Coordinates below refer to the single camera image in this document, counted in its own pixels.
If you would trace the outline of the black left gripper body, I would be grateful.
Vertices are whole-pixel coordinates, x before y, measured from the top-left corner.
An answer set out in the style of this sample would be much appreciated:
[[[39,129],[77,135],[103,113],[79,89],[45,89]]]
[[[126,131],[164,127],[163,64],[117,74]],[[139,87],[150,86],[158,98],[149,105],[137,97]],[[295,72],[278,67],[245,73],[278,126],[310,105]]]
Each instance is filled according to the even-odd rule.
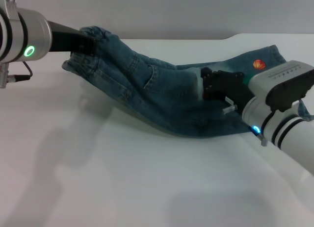
[[[79,50],[81,33],[73,28],[48,21],[52,31],[50,52],[66,52]]]

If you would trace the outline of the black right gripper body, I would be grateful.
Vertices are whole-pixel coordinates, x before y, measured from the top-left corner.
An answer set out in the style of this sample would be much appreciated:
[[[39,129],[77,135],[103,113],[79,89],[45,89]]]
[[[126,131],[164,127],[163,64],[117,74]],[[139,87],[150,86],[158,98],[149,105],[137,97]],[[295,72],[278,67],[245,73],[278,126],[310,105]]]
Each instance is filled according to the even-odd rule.
[[[243,83],[244,74],[216,71],[216,77],[205,77],[205,87],[212,90],[212,99],[219,101],[231,100],[242,112],[247,103],[255,97],[247,85]]]

